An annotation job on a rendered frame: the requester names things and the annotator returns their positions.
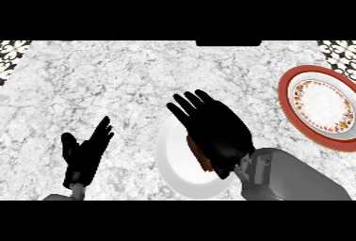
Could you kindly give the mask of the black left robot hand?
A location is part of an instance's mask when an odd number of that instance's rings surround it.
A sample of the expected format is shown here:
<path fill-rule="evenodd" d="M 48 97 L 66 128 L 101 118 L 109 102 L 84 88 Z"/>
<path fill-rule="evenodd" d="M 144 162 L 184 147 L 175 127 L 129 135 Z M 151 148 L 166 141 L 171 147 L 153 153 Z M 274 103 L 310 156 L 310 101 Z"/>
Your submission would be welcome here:
<path fill-rule="evenodd" d="M 78 143 L 69 133 L 60 135 L 61 157 L 67 165 L 63 178 L 63 187 L 73 184 L 88 186 L 100 164 L 107 143 L 113 136 L 110 132 L 109 117 L 103 117 L 89 139 Z"/>

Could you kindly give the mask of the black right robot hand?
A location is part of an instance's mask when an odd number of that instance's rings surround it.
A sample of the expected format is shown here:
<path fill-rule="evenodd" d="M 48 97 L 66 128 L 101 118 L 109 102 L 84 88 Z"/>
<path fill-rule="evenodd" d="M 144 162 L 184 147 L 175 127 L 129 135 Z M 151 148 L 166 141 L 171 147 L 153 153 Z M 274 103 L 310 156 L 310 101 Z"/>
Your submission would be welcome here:
<path fill-rule="evenodd" d="M 166 108 L 185 128 L 222 180 L 242 158 L 252 154 L 249 129 L 230 108 L 199 89 L 174 94 Z"/>

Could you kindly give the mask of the brown sweet potato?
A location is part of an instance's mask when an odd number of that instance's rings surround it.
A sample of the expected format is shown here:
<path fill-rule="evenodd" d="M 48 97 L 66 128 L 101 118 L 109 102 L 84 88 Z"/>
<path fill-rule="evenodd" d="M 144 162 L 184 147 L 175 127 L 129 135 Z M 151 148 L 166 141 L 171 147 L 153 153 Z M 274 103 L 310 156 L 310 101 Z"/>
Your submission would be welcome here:
<path fill-rule="evenodd" d="M 200 164 L 200 167 L 202 167 L 202 170 L 203 171 L 208 171 L 208 172 L 212 172 L 214 169 L 212 169 L 212 166 L 211 166 L 211 162 L 208 160 L 208 158 L 205 157 L 203 153 L 202 153 L 202 150 L 199 148 L 199 146 L 196 145 L 193 139 L 190 136 L 185 136 L 185 142 L 187 142 L 187 146 L 188 146 L 188 149 L 197 159 L 197 162 Z"/>

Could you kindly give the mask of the plain white plate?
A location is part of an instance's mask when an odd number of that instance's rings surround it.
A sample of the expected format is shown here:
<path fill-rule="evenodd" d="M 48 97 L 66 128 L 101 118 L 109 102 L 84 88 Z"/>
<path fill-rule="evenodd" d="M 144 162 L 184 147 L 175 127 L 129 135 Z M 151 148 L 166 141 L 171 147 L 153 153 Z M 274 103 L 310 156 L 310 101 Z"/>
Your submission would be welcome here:
<path fill-rule="evenodd" d="M 214 172 L 202 170 L 185 137 L 183 125 L 177 118 L 169 116 L 157 131 L 153 158 L 171 189 L 188 199 L 205 200 L 225 191 L 236 176 L 230 175 L 221 180 Z"/>

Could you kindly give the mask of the red rimmed floral plate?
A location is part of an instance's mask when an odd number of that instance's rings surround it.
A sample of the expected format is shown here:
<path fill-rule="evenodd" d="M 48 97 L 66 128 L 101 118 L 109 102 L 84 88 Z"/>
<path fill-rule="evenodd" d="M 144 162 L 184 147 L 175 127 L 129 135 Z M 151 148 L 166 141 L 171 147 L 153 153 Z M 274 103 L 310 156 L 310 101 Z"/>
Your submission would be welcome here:
<path fill-rule="evenodd" d="M 356 84 L 314 65 L 292 67 L 277 82 L 287 121 L 321 147 L 356 152 Z"/>

